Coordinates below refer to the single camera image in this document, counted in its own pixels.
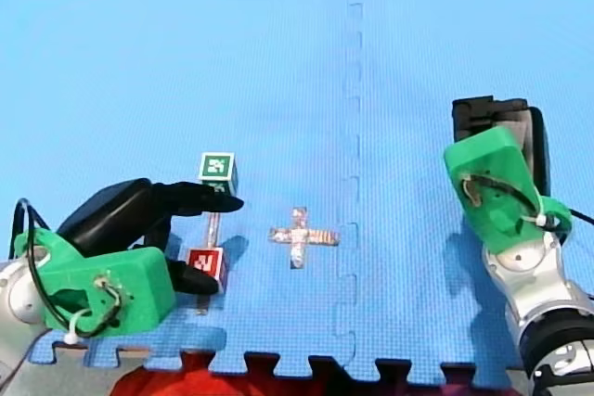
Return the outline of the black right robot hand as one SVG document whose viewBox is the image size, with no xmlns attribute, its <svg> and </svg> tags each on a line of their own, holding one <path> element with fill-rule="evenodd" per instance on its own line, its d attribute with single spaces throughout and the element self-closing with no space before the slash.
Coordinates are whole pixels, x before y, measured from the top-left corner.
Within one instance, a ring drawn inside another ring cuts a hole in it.
<svg viewBox="0 0 594 396">
<path fill-rule="evenodd" d="M 511 131 L 519 144 L 538 192 L 550 195 L 549 141 L 540 109 L 524 98 L 499 100 L 475 96 L 452 102 L 454 141 L 496 126 Z"/>
</svg>

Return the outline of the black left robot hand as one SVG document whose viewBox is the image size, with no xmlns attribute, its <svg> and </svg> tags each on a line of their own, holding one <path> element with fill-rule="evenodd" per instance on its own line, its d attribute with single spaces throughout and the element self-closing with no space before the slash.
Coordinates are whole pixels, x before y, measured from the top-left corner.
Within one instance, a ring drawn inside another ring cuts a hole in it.
<svg viewBox="0 0 594 396">
<path fill-rule="evenodd" d="M 165 252 L 174 217 L 228 213 L 243 204 L 242 199 L 209 185 L 153 183 L 137 178 L 97 191 L 64 220 L 56 233 L 85 257 L 130 248 L 152 247 Z"/>
</svg>

